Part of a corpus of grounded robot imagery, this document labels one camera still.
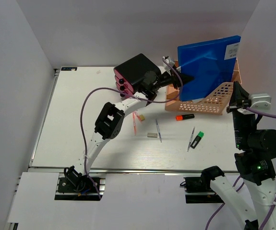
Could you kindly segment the blue plastic folder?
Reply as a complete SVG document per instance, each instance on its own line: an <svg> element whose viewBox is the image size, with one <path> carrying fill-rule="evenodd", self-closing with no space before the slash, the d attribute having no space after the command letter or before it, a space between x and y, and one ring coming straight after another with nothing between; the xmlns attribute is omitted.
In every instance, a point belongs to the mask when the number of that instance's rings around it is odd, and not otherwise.
<svg viewBox="0 0 276 230"><path fill-rule="evenodd" d="M180 72L194 79L183 84L181 101L205 98L231 82L241 36L235 35L178 47Z"/></svg>

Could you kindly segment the black pink drawer organizer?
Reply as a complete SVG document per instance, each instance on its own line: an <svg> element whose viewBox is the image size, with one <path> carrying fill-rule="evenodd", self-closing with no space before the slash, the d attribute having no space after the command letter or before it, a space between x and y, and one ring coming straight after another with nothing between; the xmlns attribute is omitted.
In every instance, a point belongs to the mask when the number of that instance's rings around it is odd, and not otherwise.
<svg viewBox="0 0 276 230"><path fill-rule="evenodd" d="M157 82L161 71L150 59L140 53L119 64L114 69L117 89L128 97L137 92L143 93L148 100L154 100Z"/></svg>

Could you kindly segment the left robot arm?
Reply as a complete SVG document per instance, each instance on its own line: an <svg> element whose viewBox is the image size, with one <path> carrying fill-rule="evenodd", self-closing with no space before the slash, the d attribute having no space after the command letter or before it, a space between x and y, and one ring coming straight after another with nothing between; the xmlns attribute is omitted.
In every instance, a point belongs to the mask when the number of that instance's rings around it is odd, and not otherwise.
<svg viewBox="0 0 276 230"><path fill-rule="evenodd" d="M161 72L157 66L118 65L114 68L114 74L118 86L116 92L124 98L123 101L104 104L95 121L91 140L84 141L84 155L77 164L64 169L69 186L77 192L95 185L94 180L89 176L90 167L102 148L120 133L127 115L155 103L157 91L160 88L172 84L175 89L181 90L184 84L194 79L191 75L180 73L175 66Z"/></svg>

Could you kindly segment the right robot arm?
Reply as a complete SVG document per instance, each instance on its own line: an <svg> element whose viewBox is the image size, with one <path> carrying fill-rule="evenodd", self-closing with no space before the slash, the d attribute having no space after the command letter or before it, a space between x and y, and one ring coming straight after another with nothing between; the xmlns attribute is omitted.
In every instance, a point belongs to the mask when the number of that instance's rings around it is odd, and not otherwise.
<svg viewBox="0 0 276 230"><path fill-rule="evenodd" d="M276 230L276 172L272 163L276 158L276 130L257 128L264 116L276 119L276 115L266 113L270 107L269 94L249 94L239 82L233 83L227 113L233 115L236 148L241 150L234 158L253 208L219 167L209 167L201 174L202 188L213 190L222 199L243 230Z"/></svg>

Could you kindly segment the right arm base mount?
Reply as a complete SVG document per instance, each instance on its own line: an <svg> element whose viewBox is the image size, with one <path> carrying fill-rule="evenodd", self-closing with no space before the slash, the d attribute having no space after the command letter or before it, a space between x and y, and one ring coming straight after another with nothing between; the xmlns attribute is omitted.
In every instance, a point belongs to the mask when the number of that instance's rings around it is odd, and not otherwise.
<svg viewBox="0 0 276 230"><path fill-rule="evenodd" d="M212 189L202 184L200 177L184 177L180 187L185 190L186 204L222 204L223 200Z"/></svg>

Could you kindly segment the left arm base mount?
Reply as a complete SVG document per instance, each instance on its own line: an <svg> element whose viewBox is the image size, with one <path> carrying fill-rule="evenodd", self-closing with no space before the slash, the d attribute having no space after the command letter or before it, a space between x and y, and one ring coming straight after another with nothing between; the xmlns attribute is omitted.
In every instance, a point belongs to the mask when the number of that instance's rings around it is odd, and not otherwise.
<svg viewBox="0 0 276 230"><path fill-rule="evenodd" d="M74 167L65 168L58 179L55 200L100 201L104 193L104 179L77 172Z"/></svg>

